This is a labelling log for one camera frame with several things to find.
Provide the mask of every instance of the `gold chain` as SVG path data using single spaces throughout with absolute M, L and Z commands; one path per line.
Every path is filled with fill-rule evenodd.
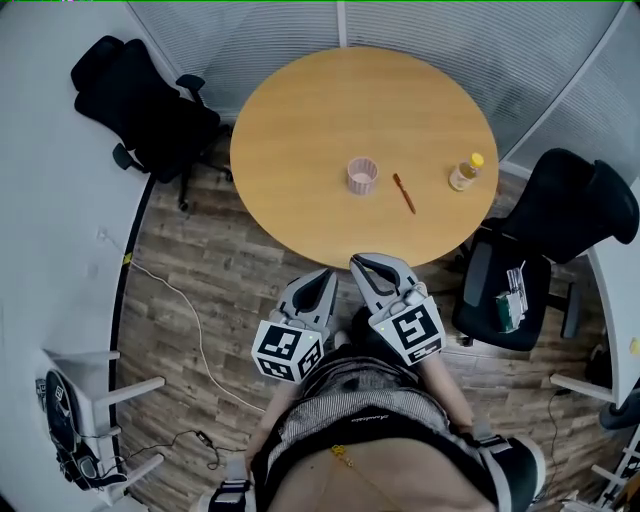
M 359 470 L 358 468 L 356 468 L 355 464 L 353 463 L 353 460 L 349 457 L 347 457 L 347 449 L 341 445 L 341 444 L 336 444 L 331 448 L 331 453 L 333 453 L 333 455 L 339 460 L 341 461 L 343 464 L 345 464 L 348 468 L 351 468 L 360 478 L 362 478 L 365 482 L 367 482 L 371 487 L 373 487 L 376 491 L 378 491 L 378 493 L 384 498 L 386 499 L 391 505 L 393 505 L 395 507 L 395 509 L 393 510 L 393 512 L 402 512 L 402 509 L 382 490 L 380 489 L 380 487 L 378 487 L 375 483 L 373 483 L 371 480 L 369 480 L 366 476 L 364 476 Z

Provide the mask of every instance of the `pen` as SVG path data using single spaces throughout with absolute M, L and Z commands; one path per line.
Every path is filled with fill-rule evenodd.
M 413 214 L 416 214 L 416 208 L 415 206 L 413 206 L 413 201 L 411 201 L 411 198 L 409 197 L 409 194 L 407 193 L 407 191 L 404 189 L 404 187 L 402 186 L 402 181 L 400 181 L 400 176 L 398 176 L 397 174 L 394 173 L 393 175 L 393 181 L 396 182 L 396 185 L 398 185 L 398 188 L 400 189 L 400 191 L 402 192 L 402 195 L 404 196 L 404 200 L 407 202 L 407 204 L 409 205 L 409 209 L 413 212 Z

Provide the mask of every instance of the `black office chair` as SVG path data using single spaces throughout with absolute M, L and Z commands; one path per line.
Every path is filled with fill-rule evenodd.
M 182 175 L 178 204 L 185 211 L 192 165 L 229 129 L 202 103 L 198 91 L 204 80 L 181 76 L 176 84 L 188 89 L 195 102 L 181 98 L 160 77 L 142 41 L 125 44 L 112 36 L 104 36 L 83 55 L 71 80 L 78 91 L 76 110 L 122 139 L 124 145 L 113 150 L 118 166 L 151 173 L 161 183 Z M 129 154 L 134 149 L 137 162 Z M 223 172 L 230 180 L 231 173 Z
M 565 311 L 562 337 L 575 336 L 579 291 L 549 295 L 551 263 L 566 263 L 597 242 L 630 243 L 638 231 L 638 203 L 606 163 L 593 165 L 564 149 L 538 161 L 522 197 L 504 219 L 487 219 L 465 252 L 467 268 L 453 311 L 453 325 L 470 339 L 512 350 L 531 350 L 547 306 Z M 529 310 L 519 329 L 500 332 L 495 297 L 509 289 L 507 270 L 525 262 Z

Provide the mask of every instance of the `pink cup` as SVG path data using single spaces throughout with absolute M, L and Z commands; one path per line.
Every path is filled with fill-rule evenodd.
M 370 158 L 354 158 L 347 166 L 347 177 L 349 190 L 359 196 L 365 196 L 373 191 L 378 177 L 378 167 Z

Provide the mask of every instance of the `round wooden table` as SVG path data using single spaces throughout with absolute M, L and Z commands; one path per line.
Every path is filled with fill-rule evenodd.
M 472 152 L 484 156 L 483 172 L 456 192 L 449 172 Z M 358 156 L 378 166 L 368 196 L 347 188 L 347 164 Z M 378 48 L 315 53 L 267 78 L 238 117 L 231 168 L 265 231 L 342 268 L 357 252 L 411 266 L 439 258 L 480 225 L 498 183 L 495 141 L 469 95 L 429 64 Z

